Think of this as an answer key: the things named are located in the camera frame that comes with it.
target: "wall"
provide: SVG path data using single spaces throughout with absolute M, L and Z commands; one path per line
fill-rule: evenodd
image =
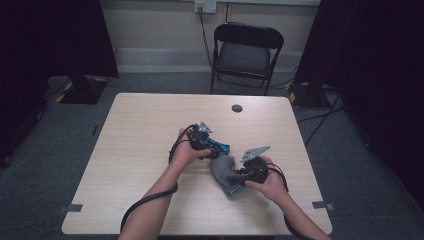
M 118 49 L 118 65 L 131 65 L 133 70 L 136 61 L 145 66 L 182 66 L 178 59 L 184 59 L 186 66 L 207 69 L 202 25 L 199 15 L 194 13 L 193 1 L 108 0 L 101 4 L 112 45 Z M 203 15 L 209 49 L 213 48 L 214 29 L 226 19 L 270 26 L 285 37 L 277 70 L 291 71 L 300 60 L 316 11 L 314 4 L 218 2 L 216 14 Z

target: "table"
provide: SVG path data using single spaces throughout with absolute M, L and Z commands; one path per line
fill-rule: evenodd
M 236 113 L 232 106 L 243 111 Z M 204 121 L 210 137 L 231 146 L 240 168 L 247 149 L 270 145 L 264 155 L 279 165 L 290 194 L 326 233 L 332 226 L 288 99 L 263 96 L 118 94 L 72 204 L 65 234 L 118 234 L 125 211 L 153 185 L 168 164 L 178 130 Z M 181 175 L 161 235 L 284 235 L 281 210 L 247 189 L 228 199 L 213 179 L 209 161 Z

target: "gray cloth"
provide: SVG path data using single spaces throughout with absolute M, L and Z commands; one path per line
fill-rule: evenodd
M 221 155 L 211 160 L 209 167 L 213 177 L 227 197 L 234 197 L 246 188 L 243 184 L 243 177 L 233 172 L 235 167 L 234 157 Z

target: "power cord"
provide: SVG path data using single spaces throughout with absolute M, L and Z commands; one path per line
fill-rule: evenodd
M 314 129 L 314 131 L 311 133 L 311 135 L 309 135 L 308 139 L 305 141 L 305 147 L 309 144 L 312 137 L 315 135 L 315 133 L 318 131 L 318 129 L 321 127 L 321 125 L 324 123 L 325 119 L 327 119 L 327 117 L 330 116 L 331 113 L 338 112 L 341 109 L 343 109 L 344 105 L 339 107 L 337 110 L 334 110 L 334 108 L 336 107 L 336 104 L 337 104 L 337 100 L 340 98 L 340 95 L 341 95 L 341 91 L 339 91 L 339 93 L 337 94 L 337 97 L 334 100 L 334 103 L 332 104 L 330 110 L 328 110 L 327 113 L 317 115 L 317 116 L 313 116 L 313 117 L 309 117 L 309 118 L 305 118 L 305 119 L 297 121 L 297 123 L 300 123 L 300 122 L 304 122 L 306 120 L 311 120 L 311 119 L 323 117 L 323 119 L 321 119 L 321 121 L 318 123 L 317 127 Z
M 203 9 L 202 9 L 202 7 L 197 7 L 197 10 L 199 11 L 200 23 L 202 24 L 203 43 L 205 45 L 206 57 L 208 58 L 209 67 L 212 70 L 212 62 L 211 62 L 211 57 L 210 57 L 210 53 L 209 53 L 208 40 L 206 39 L 205 26 L 203 24 Z

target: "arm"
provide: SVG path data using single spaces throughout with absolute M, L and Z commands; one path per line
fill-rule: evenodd
M 197 158 L 210 154 L 209 149 L 193 150 L 190 142 L 186 140 L 188 140 L 187 135 L 184 135 L 171 163 L 144 197 L 172 189 L 188 165 Z M 136 208 L 128 218 L 118 239 L 156 239 L 162 229 L 171 198 L 172 195 L 164 196 Z
M 272 163 L 271 159 L 265 156 L 261 158 L 266 163 Z M 283 211 L 290 225 L 303 236 L 312 239 L 331 239 L 322 231 L 291 198 L 283 185 L 281 177 L 274 171 L 269 171 L 268 178 L 263 184 L 246 181 L 246 186 L 261 192 L 266 198 L 273 201 Z

